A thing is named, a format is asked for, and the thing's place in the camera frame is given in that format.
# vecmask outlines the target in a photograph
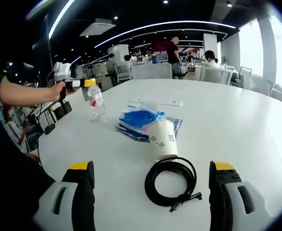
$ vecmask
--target white paper cup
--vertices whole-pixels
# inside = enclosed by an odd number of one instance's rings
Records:
[[[158,120],[148,126],[149,146],[156,162],[168,157],[177,157],[174,124]]]

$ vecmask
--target hand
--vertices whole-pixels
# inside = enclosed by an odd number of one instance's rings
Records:
[[[24,133],[28,133],[30,131],[29,127],[24,128]]]
[[[32,160],[34,160],[34,162],[35,163],[39,163],[39,158],[36,156],[36,155],[34,155],[34,154],[32,154],[32,153],[25,153],[25,155],[27,155],[28,157],[30,157]]]
[[[64,87],[65,83],[63,81],[53,85],[50,88],[50,101],[58,101],[60,99],[60,93]]]

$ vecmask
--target curved led light strip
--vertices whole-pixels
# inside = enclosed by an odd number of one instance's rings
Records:
[[[218,26],[225,26],[225,27],[229,27],[229,28],[232,28],[232,29],[236,28],[234,26],[230,26],[230,25],[226,25],[226,24],[222,24],[222,23],[214,23],[214,22],[206,22],[206,21],[190,21],[190,20],[189,21],[172,21],[172,22],[164,22],[164,23],[155,23],[155,24],[151,24],[151,25],[147,25],[147,26],[142,26],[142,27],[139,27],[139,28],[135,28],[135,29],[123,32],[123,33],[121,33],[119,35],[116,35],[116,36],[114,36],[114,37],[112,37],[110,39],[107,39],[107,40],[103,41],[102,43],[96,45],[94,48],[97,48],[100,45],[102,45],[102,44],[104,44],[106,42],[111,41],[112,39],[115,39],[115,38],[117,38],[119,36],[131,33],[131,32],[136,31],[136,30],[141,30],[141,29],[145,29],[145,28],[148,28],[148,27],[152,27],[152,26],[160,26],[160,25],[175,24],[175,23],[204,23],[204,24],[212,24],[212,25],[218,25]]]
[[[182,45],[182,46],[178,46],[178,47],[204,47],[204,46],[190,46],[190,45]]]
[[[138,46],[135,46],[135,47],[133,47],[133,48],[138,48],[138,47],[144,47],[144,46],[147,46],[147,45],[150,45],[151,43],[147,43],[147,44],[143,44],[143,45],[138,45]]]
[[[70,63],[70,64],[73,64],[75,61],[77,61],[78,59],[80,59],[81,58],[81,56],[79,56],[78,58],[76,58],[72,63]]]
[[[90,64],[92,64],[92,63],[94,63],[94,62],[96,62],[96,61],[98,61],[98,60],[100,60],[100,59],[103,59],[104,57],[107,57],[107,56],[109,56],[109,54],[107,54],[107,55],[105,55],[105,56],[102,56],[102,57],[100,57],[99,59],[95,59],[94,61],[91,61]]]
[[[133,36],[131,38],[126,38],[126,39],[123,39],[123,40],[121,40],[119,42],[124,42],[124,41],[130,40],[130,39],[134,39],[136,37],[143,36],[143,35],[150,35],[150,34],[155,34],[155,33],[159,33],[159,32],[167,32],[167,31],[178,31],[178,30],[182,30],[182,29],[170,29],[170,30],[160,30],[160,31],[155,31],[155,32],[149,32],[149,33],[145,33],[145,34],[141,34],[141,35],[136,35],[136,36]],[[220,31],[213,31],[213,30],[204,30],[204,29],[184,29],[184,30],[205,31],[205,32],[210,32],[210,33],[223,34],[224,37],[222,38],[222,40],[224,40],[228,36],[227,33],[220,32]]]
[[[204,42],[201,40],[179,40],[180,42]]]
[[[49,39],[52,37],[53,32],[56,28],[56,26],[59,24],[60,20],[62,19],[62,17],[64,16],[64,14],[66,13],[66,11],[68,10],[68,8],[71,6],[71,4],[74,2],[74,0],[69,0],[66,5],[63,7],[63,9],[61,10],[61,12],[59,13],[58,17],[55,19],[51,30],[49,32]]]

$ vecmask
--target yellow label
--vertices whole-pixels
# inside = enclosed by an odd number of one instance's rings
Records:
[[[75,170],[86,170],[88,162],[79,162],[74,163],[68,169],[75,169]]]
[[[225,162],[214,161],[217,170],[232,170],[235,169],[231,164]]]

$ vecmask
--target white column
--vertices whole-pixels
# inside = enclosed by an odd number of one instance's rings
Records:
[[[118,44],[116,46],[110,47],[108,49],[108,53],[113,53],[115,55],[114,60],[117,65],[119,65],[122,61],[124,61],[124,56],[129,54],[128,45],[127,44]]]
[[[262,77],[275,83],[276,78],[276,47],[274,33],[269,18],[258,18],[263,46],[263,72]]]
[[[226,58],[227,65],[240,69],[240,40],[236,33],[221,42],[221,54]]]
[[[213,51],[216,58],[218,57],[218,41],[217,36],[212,34],[204,34],[205,51]]]

